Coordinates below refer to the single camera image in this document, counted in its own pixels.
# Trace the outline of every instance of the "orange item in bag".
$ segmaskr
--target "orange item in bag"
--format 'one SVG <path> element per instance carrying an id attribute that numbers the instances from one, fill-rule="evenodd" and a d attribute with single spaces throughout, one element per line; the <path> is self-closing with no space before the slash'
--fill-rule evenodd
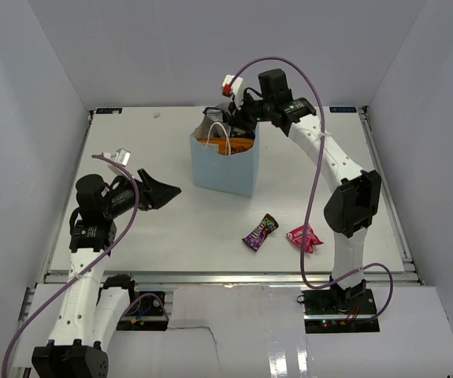
<path id="1" fill-rule="evenodd" d="M 196 140 L 203 146 L 207 144 L 207 138 L 198 138 Z M 248 151 L 254 145 L 254 139 L 247 138 L 230 138 L 229 142 L 232 144 L 232 155 Z M 221 155 L 228 155 L 228 142 L 226 138 L 210 138 L 207 148 L 213 149 Z"/>

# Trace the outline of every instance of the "paper bag handle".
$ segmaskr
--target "paper bag handle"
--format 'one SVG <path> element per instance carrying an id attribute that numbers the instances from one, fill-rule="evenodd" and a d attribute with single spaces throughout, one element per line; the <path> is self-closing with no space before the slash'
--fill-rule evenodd
<path id="1" fill-rule="evenodd" d="M 219 126 L 220 128 L 222 128 L 223 132 L 225 132 L 226 143 L 228 144 L 228 155 L 231 155 L 232 154 L 232 144 L 229 142 L 228 133 L 226 132 L 225 126 L 223 126 L 223 124 L 221 122 L 214 122 L 210 125 L 209 134 L 207 135 L 207 143 L 205 145 L 205 148 L 207 148 L 207 146 L 209 146 L 210 133 L 212 132 L 212 128 L 216 125 Z"/>

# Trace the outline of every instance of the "cable tie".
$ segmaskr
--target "cable tie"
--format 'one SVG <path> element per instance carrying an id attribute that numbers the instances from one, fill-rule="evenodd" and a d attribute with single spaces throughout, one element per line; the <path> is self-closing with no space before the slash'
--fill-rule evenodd
<path id="1" fill-rule="evenodd" d="M 324 136 L 324 137 L 331 136 L 331 132 L 327 132 L 327 131 L 319 132 L 317 134 L 317 139 L 316 140 L 319 140 L 322 136 Z"/>
<path id="2" fill-rule="evenodd" d="M 78 281 L 79 281 L 81 278 L 83 278 L 83 275 L 80 274 L 80 273 L 78 273 L 78 272 L 77 272 L 77 273 L 74 273 L 73 276 L 74 276 L 74 278 L 75 278 L 76 280 L 78 280 Z"/>

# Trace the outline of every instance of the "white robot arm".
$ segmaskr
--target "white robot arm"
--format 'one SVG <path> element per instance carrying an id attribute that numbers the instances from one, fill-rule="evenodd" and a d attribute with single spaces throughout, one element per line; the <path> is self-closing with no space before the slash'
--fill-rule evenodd
<path id="1" fill-rule="evenodd" d="M 313 106 L 305 99 L 294 100 L 281 69 L 263 72 L 259 76 L 262 99 L 254 100 L 247 92 L 243 79 L 233 85 L 232 76 L 223 81 L 223 95 L 232 98 L 229 124 L 254 130 L 259 121 L 270 121 L 317 164 L 321 129 Z M 376 171 L 365 172 L 350 159 L 331 136 L 325 137 L 321 174 L 332 192 L 325 207 L 325 218 L 334 231 L 334 280 L 353 269 L 362 267 L 362 255 L 367 228 L 377 213 L 381 178 Z M 366 289 L 362 271 L 337 283 L 343 300 L 360 295 Z"/>
<path id="2" fill-rule="evenodd" d="M 119 150 L 107 156 L 124 166 L 129 152 Z M 144 169 L 138 174 L 140 181 L 132 179 L 134 182 L 116 176 L 107 184 L 101 176 L 93 174 L 81 177 L 76 183 L 79 207 L 69 222 L 69 281 L 104 251 L 108 254 L 64 293 L 47 345 L 36 347 L 32 354 L 32 364 L 41 378 L 107 376 L 106 349 L 121 315 L 135 299 L 135 282 L 129 275 L 109 277 L 100 291 L 117 230 L 114 219 L 136 205 L 139 210 L 159 209 L 180 193 L 178 187 L 159 183 Z"/>

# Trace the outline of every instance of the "white wall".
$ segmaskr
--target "white wall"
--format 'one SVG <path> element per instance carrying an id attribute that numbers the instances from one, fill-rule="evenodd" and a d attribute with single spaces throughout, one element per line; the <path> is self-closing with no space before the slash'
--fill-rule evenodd
<path id="1" fill-rule="evenodd" d="M 225 74 L 275 54 L 300 64 L 325 104 L 365 105 L 424 1 L 29 0 L 88 109 L 219 102 Z M 258 86 L 275 65 L 245 77 Z"/>
<path id="2" fill-rule="evenodd" d="M 25 0 L 0 0 L 0 367 L 58 225 L 87 112 Z"/>
<path id="3" fill-rule="evenodd" d="M 415 265 L 453 331 L 453 2 L 427 1 L 370 109 Z"/>

